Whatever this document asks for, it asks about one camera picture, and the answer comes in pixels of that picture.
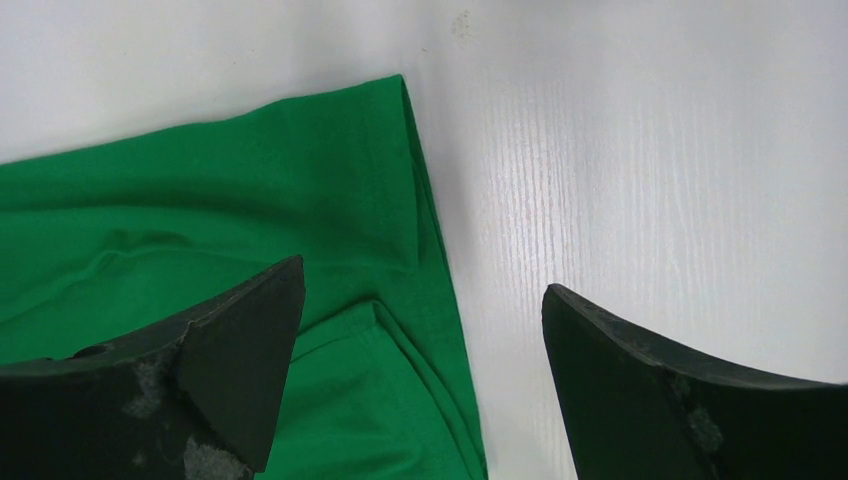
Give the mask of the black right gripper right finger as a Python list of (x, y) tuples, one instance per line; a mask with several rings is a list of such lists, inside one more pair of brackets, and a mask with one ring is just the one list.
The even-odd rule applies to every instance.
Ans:
[(542, 328), (582, 479), (843, 479), (847, 388), (695, 350), (550, 285)]

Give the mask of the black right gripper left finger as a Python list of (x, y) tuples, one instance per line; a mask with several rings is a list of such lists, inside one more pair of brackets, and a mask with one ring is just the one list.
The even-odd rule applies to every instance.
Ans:
[(1, 368), (5, 479), (252, 479), (269, 463), (304, 261), (64, 359)]

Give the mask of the green t-shirt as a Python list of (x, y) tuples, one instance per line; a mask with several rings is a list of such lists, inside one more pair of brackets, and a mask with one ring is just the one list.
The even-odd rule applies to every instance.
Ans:
[(67, 356), (293, 255), (266, 477), (483, 479), (479, 413), (399, 76), (1, 168), (1, 359)]

